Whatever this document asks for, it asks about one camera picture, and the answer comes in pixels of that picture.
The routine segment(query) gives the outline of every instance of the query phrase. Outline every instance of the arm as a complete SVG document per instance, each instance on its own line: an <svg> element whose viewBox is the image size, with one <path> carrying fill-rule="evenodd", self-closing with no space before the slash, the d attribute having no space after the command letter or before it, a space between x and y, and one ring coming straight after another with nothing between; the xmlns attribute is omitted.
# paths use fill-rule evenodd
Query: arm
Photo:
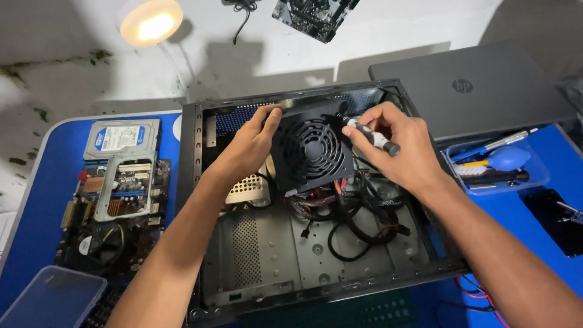
<svg viewBox="0 0 583 328"><path fill-rule="evenodd" d="M255 173L265 162L281 113L274 105L260 107L205 170L195 191L115 306L107 328L182 325L224 200L237 181Z"/></svg>
<svg viewBox="0 0 583 328"><path fill-rule="evenodd" d="M390 135L401 146L399 155L389 157L354 128L342 132L382 174L436 214L511 327L581 326L581 299L441 169L423 120L383 103L367 111L360 123Z"/></svg>

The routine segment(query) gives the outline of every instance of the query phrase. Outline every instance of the person's left hand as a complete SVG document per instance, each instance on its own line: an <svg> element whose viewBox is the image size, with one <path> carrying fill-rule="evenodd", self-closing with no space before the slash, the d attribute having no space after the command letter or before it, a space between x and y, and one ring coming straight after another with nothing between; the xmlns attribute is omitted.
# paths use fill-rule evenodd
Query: person's left hand
<svg viewBox="0 0 583 328"><path fill-rule="evenodd" d="M259 107L208 170L226 177L232 184L257 172L271 151L271 139L282 118L280 107L278 104Z"/></svg>

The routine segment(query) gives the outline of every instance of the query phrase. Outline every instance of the clear plastic box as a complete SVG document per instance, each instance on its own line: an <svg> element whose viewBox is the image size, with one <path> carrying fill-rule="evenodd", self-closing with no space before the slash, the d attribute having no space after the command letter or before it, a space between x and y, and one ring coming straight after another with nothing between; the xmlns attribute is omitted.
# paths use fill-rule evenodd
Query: clear plastic box
<svg viewBox="0 0 583 328"><path fill-rule="evenodd" d="M448 164L450 165L452 171L454 172L455 177L460 182L463 183L462 178L454 170L453 163L451 162L451 156L457 155L457 154L465 152L465 151L470 151L471 149L488 144L489 142L492 142L492 140L471 141L471 142L466 142L464 144L451 146L451 147L447 148L446 150L442 151L442 154L445 157L445 159L447 160ZM514 143L510 144L510 146L526 150L531 154L531 158L522 167L524 170L526 170L530 174L531 178L527 182L520 182L517 185L513 185L513 186L509 186L508 183L506 183L506 182L494 183L495 187L485 188L485 189L470 189L470 188L468 188L468 186L466 186L464 184L466 193L471 194L471 195L477 195L477 196L496 194L496 193L505 193L507 191L517 191L520 189L541 186L541 185L544 185L544 184L549 182L550 173L547 170L547 168L545 167L545 165L543 164L543 162L540 160L540 158L537 156L535 151L528 144L528 138L514 142Z"/></svg>
<svg viewBox="0 0 583 328"><path fill-rule="evenodd" d="M0 318L0 328L78 328L106 286L101 277L44 267Z"/></svg>

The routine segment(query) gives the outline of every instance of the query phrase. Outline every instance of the laptop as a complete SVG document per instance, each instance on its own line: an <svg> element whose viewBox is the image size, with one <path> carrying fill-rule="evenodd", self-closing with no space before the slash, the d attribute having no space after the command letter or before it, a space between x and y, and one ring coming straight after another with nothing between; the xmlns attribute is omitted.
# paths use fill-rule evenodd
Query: laptop
<svg viewBox="0 0 583 328"><path fill-rule="evenodd" d="M376 64L368 72L372 80L400 78L438 142L577 117L511 41Z"/></svg>

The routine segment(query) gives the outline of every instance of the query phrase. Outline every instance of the power supply fan grill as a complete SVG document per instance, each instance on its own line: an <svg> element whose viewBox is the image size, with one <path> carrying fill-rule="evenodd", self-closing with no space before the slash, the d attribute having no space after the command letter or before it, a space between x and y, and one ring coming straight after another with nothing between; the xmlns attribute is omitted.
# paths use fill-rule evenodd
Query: power supply fan grill
<svg viewBox="0 0 583 328"><path fill-rule="evenodd" d="M286 196L320 187L354 173L350 140L336 113L346 102L322 100L292 107L273 136L276 182Z"/></svg>
<svg viewBox="0 0 583 328"><path fill-rule="evenodd" d="M342 145L330 126L321 119L297 123L280 142L283 159L289 163L291 178L306 180L334 175L342 168Z"/></svg>

